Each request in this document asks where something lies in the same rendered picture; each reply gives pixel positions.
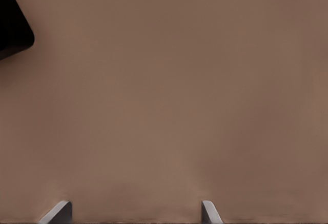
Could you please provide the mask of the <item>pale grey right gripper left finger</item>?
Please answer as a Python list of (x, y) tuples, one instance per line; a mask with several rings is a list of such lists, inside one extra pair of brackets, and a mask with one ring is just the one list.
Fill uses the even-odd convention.
[(38, 223), (73, 223), (72, 202), (60, 201)]

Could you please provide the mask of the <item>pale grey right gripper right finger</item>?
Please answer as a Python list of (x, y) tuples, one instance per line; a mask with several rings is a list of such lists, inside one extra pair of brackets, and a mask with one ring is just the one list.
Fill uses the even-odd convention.
[(203, 200), (201, 202), (201, 223), (223, 223), (212, 201)]

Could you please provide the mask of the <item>black storage box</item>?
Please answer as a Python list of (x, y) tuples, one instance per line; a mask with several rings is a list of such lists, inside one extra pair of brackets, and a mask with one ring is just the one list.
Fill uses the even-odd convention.
[(0, 60), (30, 48), (34, 33), (16, 0), (0, 0)]

